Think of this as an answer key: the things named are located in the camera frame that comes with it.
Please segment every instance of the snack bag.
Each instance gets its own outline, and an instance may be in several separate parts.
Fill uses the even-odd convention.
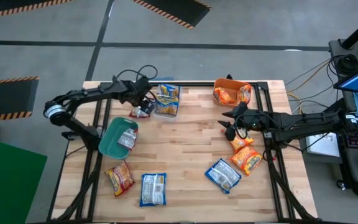
[[[239,128],[237,130],[238,130],[239,134],[241,135],[241,137],[244,138],[244,136],[246,135],[245,129]],[[234,137],[233,141],[230,142],[230,144],[234,149],[234,153],[237,153],[243,147],[246,147],[253,142],[254,142],[254,140],[249,136],[248,133],[247,133],[247,137],[245,139],[242,139],[237,135],[237,132],[236,132],[236,136]]]
[[[223,159],[218,160],[211,168],[205,172],[212,182],[218,185],[225,194],[230,193],[230,189],[236,186],[241,175],[229,166]]]
[[[140,194],[140,206],[166,205],[165,179],[166,173],[143,174],[142,190]]]
[[[214,97],[219,100],[219,102],[223,105],[226,105],[228,103],[234,103],[234,99],[231,98],[229,93],[221,87],[217,87],[214,89]]]
[[[246,83],[243,87],[237,91],[237,104],[241,102],[249,103],[249,100],[251,98],[251,85]]]
[[[155,112],[176,116],[179,109],[180,87],[161,84],[157,87]]]
[[[259,165],[262,160],[262,155],[255,151],[253,147],[246,146],[232,156],[230,160],[240,167],[248,176],[251,171]]]
[[[147,113],[144,113],[141,109],[140,106],[134,107],[131,111],[131,113],[129,114],[129,116],[131,118],[148,118],[150,115],[148,115]]]
[[[120,194],[124,193],[135,184],[134,178],[129,172],[129,168],[125,161],[104,173],[110,180],[110,183],[114,188],[114,196],[116,197],[120,196]]]
[[[118,139],[117,144],[126,147],[130,151],[133,150],[133,148],[135,147],[136,131],[131,128],[125,130]]]
[[[169,96],[170,98],[178,98],[179,95],[179,86],[168,85],[168,84],[161,84],[159,86],[160,94]]]

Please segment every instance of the hazard tape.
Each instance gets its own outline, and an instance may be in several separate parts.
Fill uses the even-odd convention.
[[[30,11],[33,9],[40,9],[42,7],[53,6],[56,4],[66,3],[66,2],[70,2],[70,1],[74,1],[74,0],[51,0],[51,1],[41,2],[38,4],[29,5],[29,6],[17,7],[14,9],[6,9],[3,11],[0,11],[0,16],[6,16],[6,15],[10,15],[10,14],[19,13],[19,12],[26,12],[26,11]]]
[[[143,7],[146,7],[147,9],[150,9],[153,12],[156,12],[157,14],[160,14],[161,16],[163,16],[163,17],[165,17],[167,19],[172,20],[173,22],[176,22],[177,24],[179,24],[181,26],[186,27],[187,29],[194,29],[194,27],[191,24],[189,24],[189,23],[187,23],[187,22],[185,22],[185,21],[183,21],[183,20],[181,20],[181,19],[179,19],[179,18],[177,18],[177,17],[175,17],[175,16],[173,16],[173,15],[171,15],[171,14],[169,14],[169,13],[167,13],[167,12],[165,12],[165,11],[163,11],[163,10],[161,10],[161,9],[159,9],[159,8],[149,4],[147,2],[145,2],[145,1],[142,1],[142,0],[133,0],[133,1],[135,3],[137,3],[137,4],[140,4]],[[204,3],[201,3],[199,1],[196,1],[196,2],[206,6],[208,9],[211,9],[211,7],[207,6]]]
[[[40,77],[36,76],[36,77],[23,77],[23,78],[10,78],[7,80],[0,80],[0,83],[7,83],[7,82],[21,82],[21,81],[26,81],[26,80],[39,80]]]
[[[212,7],[211,7],[211,6],[209,6],[209,5],[205,4],[205,3],[202,3],[202,2],[197,1],[197,0],[193,0],[193,1],[195,1],[195,2],[198,2],[198,3],[202,4],[203,6],[207,7],[208,9],[212,9]]]
[[[15,113],[0,114],[0,120],[28,118],[31,115],[32,115],[32,111],[21,111]]]

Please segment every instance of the orange snack bag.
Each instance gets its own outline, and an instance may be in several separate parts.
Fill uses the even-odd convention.
[[[249,103],[249,100],[251,98],[251,85],[246,83],[243,87],[237,91],[237,104],[241,102]]]
[[[219,100],[219,102],[223,105],[228,103],[234,103],[234,99],[230,97],[229,93],[221,87],[217,87],[214,89],[214,97]]]
[[[239,128],[238,132],[241,135],[241,137],[244,137],[246,135],[245,130],[242,128]],[[247,137],[245,139],[242,139],[236,133],[236,136],[234,137],[233,141],[230,142],[230,144],[234,149],[234,153],[237,153],[243,147],[246,147],[253,142],[254,142],[254,140],[249,136],[249,134],[247,134]]]
[[[129,171],[125,161],[104,173],[110,180],[110,183],[114,188],[114,196],[116,197],[120,196],[120,194],[123,194],[135,184],[134,178],[132,177],[132,174]]]
[[[248,176],[261,162],[262,155],[251,146],[246,146],[230,158]]]

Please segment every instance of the wooden tabletop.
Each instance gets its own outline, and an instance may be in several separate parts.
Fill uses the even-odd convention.
[[[85,82],[84,87],[93,88],[99,83]],[[268,86],[273,110],[291,113],[283,81],[268,81]],[[221,113],[231,109],[215,105],[212,91],[212,87],[183,87],[183,98],[176,123],[164,123],[154,117],[135,119],[139,124],[139,135],[135,149],[126,159],[135,178],[135,185],[115,198],[113,188],[103,172],[120,161],[103,156],[94,222],[277,221],[267,163],[262,161],[247,177],[229,160],[233,150],[223,136],[222,126],[217,120],[230,121]],[[84,124],[91,124],[95,106],[96,103],[81,105],[76,118]],[[253,94],[249,108],[256,107]],[[113,101],[110,120],[117,116],[128,118],[131,109],[128,103],[122,105]],[[104,103],[101,111],[99,124],[103,119]],[[265,149],[262,135],[252,131],[250,135],[255,140],[252,146],[262,153]],[[80,140],[71,142],[68,153],[82,145]],[[77,195],[85,157],[86,149],[67,157],[52,217],[61,215]],[[292,192],[310,214],[317,216],[301,153],[287,148],[283,150],[283,157]],[[242,175],[239,184],[233,187],[228,195],[204,176],[205,171],[220,158]],[[154,172],[167,173],[167,206],[141,208],[141,175]],[[287,214],[281,191],[280,195],[284,214]],[[88,211],[88,200],[87,196],[85,213]]]

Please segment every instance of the black floor mat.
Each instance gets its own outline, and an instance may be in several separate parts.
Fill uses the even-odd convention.
[[[0,120],[32,115],[39,77],[0,80]]]
[[[0,0],[0,16],[30,11],[74,0]]]
[[[133,1],[188,29],[193,29],[211,10],[211,7],[196,0]]]

